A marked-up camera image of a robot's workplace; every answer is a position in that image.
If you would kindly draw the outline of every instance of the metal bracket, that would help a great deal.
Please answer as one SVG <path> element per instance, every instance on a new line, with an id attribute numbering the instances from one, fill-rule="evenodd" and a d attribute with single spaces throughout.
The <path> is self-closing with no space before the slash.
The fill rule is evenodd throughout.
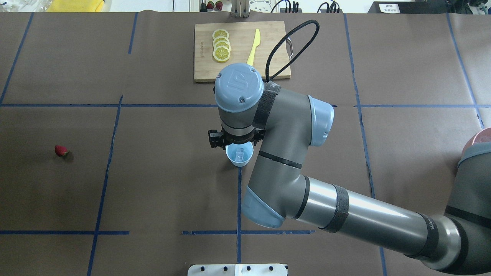
<path id="1" fill-rule="evenodd" d="M 192 265 L 188 276 L 288 276 L 287 267 L 282 264 Z"/>
<path id="2" fill-rule="evenodd" d="M 249 17 L 249 0 L 232 0 L 232 17 Z"/>

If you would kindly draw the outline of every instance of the lemon slice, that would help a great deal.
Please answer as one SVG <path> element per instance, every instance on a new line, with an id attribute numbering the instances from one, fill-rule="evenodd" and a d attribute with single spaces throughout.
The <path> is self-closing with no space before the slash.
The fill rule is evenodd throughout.
<path id="1" fill-rule="evenodd" d="M 218 46 L 213 50 L 213 58 L 218 62 L 226 62 L 230 58 L 230 50 L 225 46 Z"/>
<path id="2" fill-rule="evenodd" d="M 213 45 L 215 45 L 218 41 L 226 41 L 230 45 L 230 41 L 228 41 L 228 38 L 226 38 L 225 36 L 215 37 L 215 39 L 213 40 Z"/>
<path id="3" fill-rule="evenodd" d="M 215 39 L 215 38 L 217 38 L 217 37 L 219 37 L 219 36 L 224 36 L 224 37 L 226 37 L 226 38 L 228 38 L 228 37 L 229 37 L 229 36 L 228 36 L 228 32 L 227 32 L 227 30 L 224 30 L 224 29 L 216 29 L 216 30 L 213 32 L 212 37 L 213 37 L 213 39 Z"/>
<path id="4" fill-rule="evenodd" d="M 229 50 L 232 50 L 231 47 L 230 47 L 230 44 L 227 43 L 225 40 L 218 41 L 215 45 L 213 45 L 213 49 L 216 49 L 217 47 L 220 47 L 220 46 L 225 46 Z"/>

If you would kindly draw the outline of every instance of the pink object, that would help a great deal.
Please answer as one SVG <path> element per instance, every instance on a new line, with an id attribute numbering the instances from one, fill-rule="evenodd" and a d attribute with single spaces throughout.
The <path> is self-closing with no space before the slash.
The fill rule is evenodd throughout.
<path id="1" fill-rule="evenodd" d="M 464 155 L 465 150 L 478 143 L 491 142 L 491 128 L 485 128 L 474 135 L 468 142 L 465 144 L 464 149 L 462 150 L 462 156 Z"/>
<path id="2" fill-rule="evenodd" d="M 68 149 L 64 146 L 56 145 L 55 146 L 55 153 L 58 156 L 65 156 L 68 153 Z"/>

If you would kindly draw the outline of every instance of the plastic cup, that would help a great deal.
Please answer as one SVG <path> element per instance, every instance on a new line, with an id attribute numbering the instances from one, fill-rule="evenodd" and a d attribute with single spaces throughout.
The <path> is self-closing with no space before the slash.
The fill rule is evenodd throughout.
<path id="1" fill-rule="evenodd" d="M 477 143 L 491 142 L 491 128 L 485 128 L 474 135 L 467 144 L 465 144 L 464 149 L 462 150 L 462 156 L 464 156 L 465 150 Z"/>
<path id="2" fill-rule="evenodd" d="M 241 152 L 240 149 L 244 149 L 244 155 L 241 156 L 237 154 L 237 151 Z M 252 157 L 252 154 L 254 153 L 254 147 L 252 146 L 251 142 L 247 142 L 245 144 L 230 144 L 225 147 L 225 153 L 227 154 L 228 159 L 232 164 L 234 164 L 237 167 L 244 167 L 249 163 L 250 158 Z M 238 162 L 236 160 L 236 157 L 242 157 L 242 161 Z"/>

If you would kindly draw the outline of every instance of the black cable bundle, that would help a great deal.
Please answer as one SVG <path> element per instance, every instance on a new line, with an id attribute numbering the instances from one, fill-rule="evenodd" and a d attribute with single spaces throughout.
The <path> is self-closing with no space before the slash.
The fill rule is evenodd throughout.
<path id="1" fill-rule="evenodd" d="M 285 1 L 285 2 L 288 3 L 288 5 L 285 7 L 285 12 L 291 12 L 292 11 L 292 3 L 290 3 L 290 0 L 280 0 L 280 1 L 278 1 L 278 3 L 276 3 L 273 6 L 273 8 L 271 9 L 271 12 L 273 12 L 274 11 L 274 8 L 276 8 L 276 6 L 278 6 L 278 4 L 280 4 L 283 1 Z"/>
<path id="2" fill-rule="evenodd" d="M 293 1 L 293 9 L 292 9 L 292 12 L 299 12 L 299 3 L 295 1 Z"/>
<path id="3" fill-rule="evenodd" d="M 302 50 L 299 51 L 299 53 L 294 57 L 292 58 L 292 60 L 290 60 L 290 62 L 288 62 L 283 68 L 281 68 L 278 72 L 276 72 L 276 74 L 272 75 L 270 77 L 270 63 L 271 63 L 271 59 L 273 58 L 273 55 L 274 53 L 276 53 L 276 51 L 279 49 L 279 47 L 285 43 L 285 41 L 292 35 L 294 34 L 295 32 L 297 32 L 298 30 L 300 30 L 301 28 L 309 25 L 309 24 L 314 24 L 315 25 L 315 32 L 314 34 L 312 35 L 312 38 L 305 44 L 305 46 L 302 48 Z M 312 43 L 312 41 L 314 41 L 315 37 L 317 36 L 317 34 L 319 33 L 319 29 L 320 29 L 320 26 L 319 26 L 319 22 L 317 22 L 316 20 L 308 20 L 308 21 L 305 21 L 303 22 L 302 24 L 296 26 L 293 30 L 289 31 L 285 36 L 283 36 L 283 38 L 278 42 L 278 44 L 276 44 L 276 46 L 273 48 L 273 50 L 271 51 L 271 54 L 270 56 L 268 57 L 268 61 L 266 61 L 266 82 L 268 83 L 269 81 L 271 81 L 272 79 L 274 79 L 276 76 L 278 76 L 281 72 L 283 72 L 283 70 L 285 70 L 286 68 L 288 68 L 288 66 L 290 66 L 294 61 L 295 59 L 297 59 L 297 57 L 299 57 L 303 51 L 305 51 L 305 49 L 307 49 L 307 47 L 310 46 L 310 44 Z"/>
<path id="4" fill-rule="evenodd" d="M 321 8 L 324 4 L 327 5 L 326 13 L 339 13 L 339 11 L 340 11 L 339 4 L 335 0 L 331 0 L 331 1 L 332 1 L 332 4 L 330 7 L 329 7 L 329 3 L 327 3 L 327 2 L 322 3 L 319 6 L 319 8 L 317 9 L 317 13 L 319 13 L 319 11 L 321 10 Z"/>

